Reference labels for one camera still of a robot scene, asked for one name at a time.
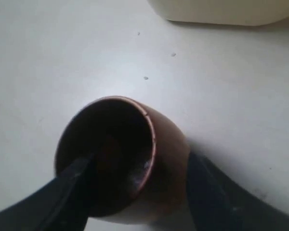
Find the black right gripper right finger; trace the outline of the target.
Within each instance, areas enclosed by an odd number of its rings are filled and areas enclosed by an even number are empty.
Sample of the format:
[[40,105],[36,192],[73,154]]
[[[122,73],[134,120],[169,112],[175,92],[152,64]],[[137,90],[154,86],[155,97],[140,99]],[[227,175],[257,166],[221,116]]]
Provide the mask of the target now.
[[198,231],[289,231],[289,215],[263,202],[191,152],[186,196]]

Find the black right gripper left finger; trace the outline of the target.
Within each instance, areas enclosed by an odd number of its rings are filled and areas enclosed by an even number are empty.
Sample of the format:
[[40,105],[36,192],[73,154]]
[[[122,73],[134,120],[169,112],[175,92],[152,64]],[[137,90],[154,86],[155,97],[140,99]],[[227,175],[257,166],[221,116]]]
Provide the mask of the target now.
[[95,158],[91,154],[0,211],[0,231],[83,231],[94,206]]

